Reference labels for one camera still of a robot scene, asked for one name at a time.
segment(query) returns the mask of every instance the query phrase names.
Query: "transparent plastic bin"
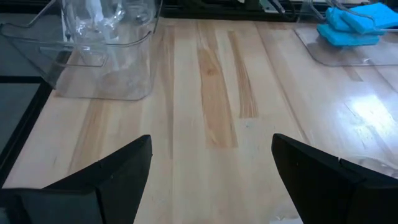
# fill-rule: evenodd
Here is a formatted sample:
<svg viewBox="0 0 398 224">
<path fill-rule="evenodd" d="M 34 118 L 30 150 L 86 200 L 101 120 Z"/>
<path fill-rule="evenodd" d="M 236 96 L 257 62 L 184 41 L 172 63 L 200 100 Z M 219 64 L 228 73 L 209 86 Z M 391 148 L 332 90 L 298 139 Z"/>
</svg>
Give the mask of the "transparent plastic bin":
<svg viewBox="0 0 398 224">
<path fill-rule="evenodd" d="M 132 19 L 139 15 L 131 8 L 150 0 L 126 1 L 131 4 L 113 27 L 111 39 L 75 38 L 65 0 L 52 0 L 27 25 L 1 24 L 0 34 L 60 96 L 139 100 L 151 92 L 154 82 L 157 59 L 151 48 L 159 11 L 139 26 Z"/>
<path fill-rule="evenodd" d="M 363 4 L 364 1 L 326 0 L 326 2 L 330 7 L 345 8 L 346 5 L 355 6 L 355 4 Z M 313 0 L 303 0 L 295 33 L 317 62 L 327 66 L 398 65 L 398 33 L 396 29 L 384 30 L 386 33 L 380 36 L 380 41 L 376 45 L 334 47 L 318 34 L 317 24 L 326 23 L 325 15 L 315 9 Z"/>
</svg>

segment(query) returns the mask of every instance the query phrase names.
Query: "clear plastic container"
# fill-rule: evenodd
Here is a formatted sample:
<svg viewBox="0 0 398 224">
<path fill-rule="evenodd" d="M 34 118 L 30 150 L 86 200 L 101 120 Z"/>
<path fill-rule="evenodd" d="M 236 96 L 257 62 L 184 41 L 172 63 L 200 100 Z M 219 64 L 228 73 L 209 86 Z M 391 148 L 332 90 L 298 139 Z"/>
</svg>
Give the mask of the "clear plastic container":
<svg viewBox="0 0 398 224">
<path fill-rule="evenodd" d="M 84 7 L 90 1 L 102 4 L 101 19 Z M 52 0 L 29 24 L 2 24 L 0 33 L 60 96 L 139 100 L 154 81 L 156 8 L 154 0 Z"/>
<path fill-rule="evenodd" d="M 338 7 L 346 11 L 348 8 L 344 7 L 344 3 L 354 6 L 353 3 L 363 3 L 364 1 L 327 0 L 326 2 L 330 7 Z M 318 34 L 317 24 L 326 23 L 325 14 L 315 9 L 313 0 L 303 0 L 295 33 L 314 60 L 328 66 L 398 65 L 398 33 L 396 29 L 384 30 L 386 33 L 380 36 L 380 41 L 376 45 L 334 47 Z"/>
</svg>

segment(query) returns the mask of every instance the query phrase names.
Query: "butcher block countertop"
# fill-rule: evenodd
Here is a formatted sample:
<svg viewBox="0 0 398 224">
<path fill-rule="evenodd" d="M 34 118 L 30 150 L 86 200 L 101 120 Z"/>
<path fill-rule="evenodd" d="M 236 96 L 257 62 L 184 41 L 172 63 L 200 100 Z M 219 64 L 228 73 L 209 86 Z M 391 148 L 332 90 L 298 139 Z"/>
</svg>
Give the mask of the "butcher block countertop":
<svg viewBox="0 0 398 224">
<path fill-rule="evenodd" d="M 143 134 L 153 157 L 135 224 L 268 223 L 289 197 L 283 133 L 339 157 L 398 164 L 398 67 L 326 67 L 292 24 L 171 20 L 141 101 L 53 92 L 4 187 L 42 188 Z"/>
</svg>

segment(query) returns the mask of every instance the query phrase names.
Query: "black plastic jaw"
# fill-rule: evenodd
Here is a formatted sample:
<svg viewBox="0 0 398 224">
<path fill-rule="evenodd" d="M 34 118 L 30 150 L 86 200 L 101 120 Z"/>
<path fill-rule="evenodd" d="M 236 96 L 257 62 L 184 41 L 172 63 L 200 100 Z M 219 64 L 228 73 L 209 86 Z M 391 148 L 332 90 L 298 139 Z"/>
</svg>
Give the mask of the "black plastic jaw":
<svg viewBox="0 0 398 224">
<path fill-rule="evenodd" d="M 151 157 L 146 135 L 44 189 L 2 189 L 0 223 L 133 223 Z"/>
<path fill-rule="evenodd" d="M 283 134 L 272 155 L 304 224 L 398 223 L 398 180 Z"/>
</svg>

